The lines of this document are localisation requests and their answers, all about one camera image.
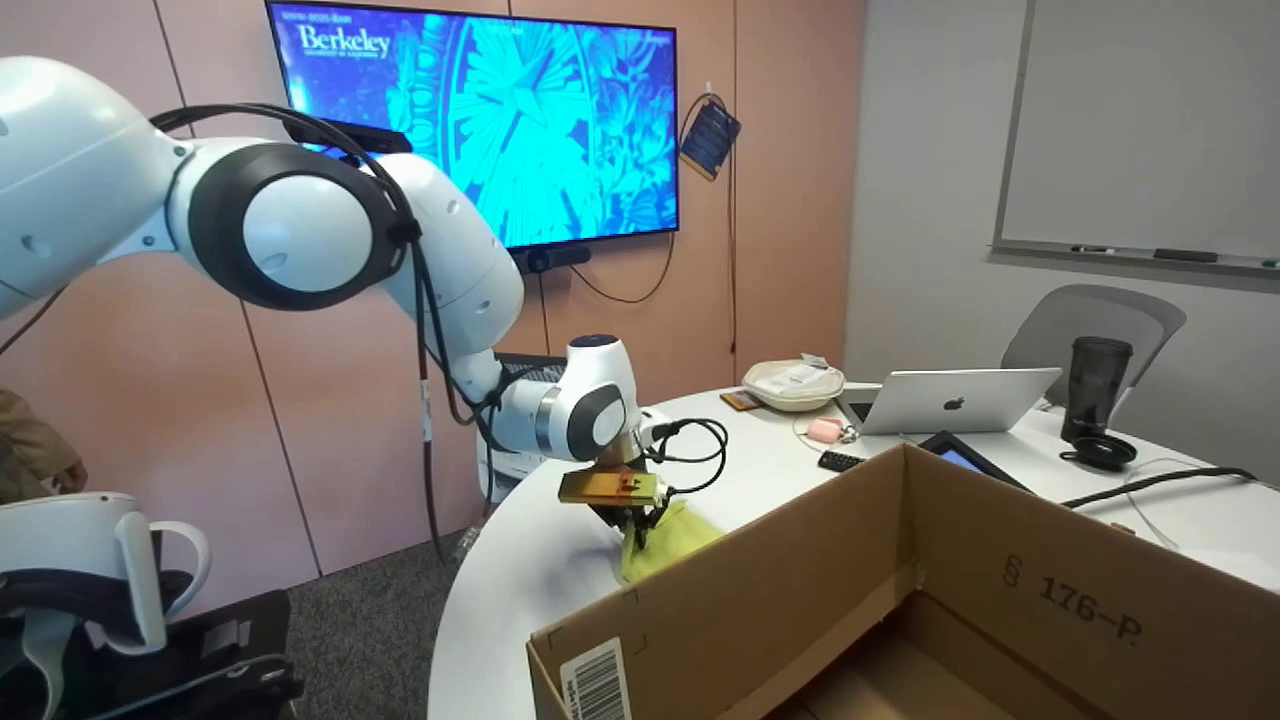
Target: wall-mounted tv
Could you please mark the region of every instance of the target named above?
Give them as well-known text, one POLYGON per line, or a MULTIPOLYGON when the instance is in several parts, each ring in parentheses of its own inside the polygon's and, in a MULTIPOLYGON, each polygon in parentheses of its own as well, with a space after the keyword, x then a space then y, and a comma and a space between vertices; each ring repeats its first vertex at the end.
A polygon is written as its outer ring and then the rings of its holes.
POLYGON ((680 229, 676 29, 269 0, 288 105, 396 129, 518 257, 680 229))

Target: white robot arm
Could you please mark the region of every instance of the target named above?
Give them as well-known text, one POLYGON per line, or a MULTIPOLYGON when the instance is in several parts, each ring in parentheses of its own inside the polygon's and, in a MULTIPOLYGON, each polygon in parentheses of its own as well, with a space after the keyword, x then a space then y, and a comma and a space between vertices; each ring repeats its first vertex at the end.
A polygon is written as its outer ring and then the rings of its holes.
POLYGON ((518 271, 429 159, 373 159, 331 124, 270 105, 148 119, 69 66, 0 60, 0 317, 133 248, 171 248, 269 307, 324 307, 384 283, 424 320, 424 351, 502 454, 594 461, 634 420, 620 339, 577 339, 558 380, 512 375, 495 359, 518 317, 518 271), (299 124, 343 159, 303 146, 167 136, 221 112, 299 124))

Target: blue screen image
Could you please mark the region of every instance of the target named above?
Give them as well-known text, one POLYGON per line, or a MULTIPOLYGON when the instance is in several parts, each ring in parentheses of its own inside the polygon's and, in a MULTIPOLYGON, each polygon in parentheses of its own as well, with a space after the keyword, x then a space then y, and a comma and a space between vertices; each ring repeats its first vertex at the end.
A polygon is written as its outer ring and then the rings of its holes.
POLYGON ((680 229, 676 32, 269 4, 288 105, 396 129, 508 248, 680 229))

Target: chair backrest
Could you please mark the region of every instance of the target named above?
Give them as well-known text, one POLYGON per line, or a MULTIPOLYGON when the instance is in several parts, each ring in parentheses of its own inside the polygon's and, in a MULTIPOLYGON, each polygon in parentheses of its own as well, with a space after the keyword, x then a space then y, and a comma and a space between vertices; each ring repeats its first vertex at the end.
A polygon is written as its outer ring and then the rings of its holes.
POLYGON ((1131 356, 1118 380, 1118 395, 1131 393, 1159 348, 1183 329, 1186 312, 1159 298, 1106 290, 1106 283, 1062 283, 1053 290, 1003 348, 1003 367, 1071 367, 1076 336, 1128 339, 1131 356))

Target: laptop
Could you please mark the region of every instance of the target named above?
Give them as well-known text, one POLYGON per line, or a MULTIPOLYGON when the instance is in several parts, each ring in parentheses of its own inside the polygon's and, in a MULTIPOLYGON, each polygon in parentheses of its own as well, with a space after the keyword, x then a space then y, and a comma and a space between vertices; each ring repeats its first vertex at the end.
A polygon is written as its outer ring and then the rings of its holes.
POLYGON ((901 367, 873 406, 853 406, 861 436, 1009 433, 1060 367, 901 367))

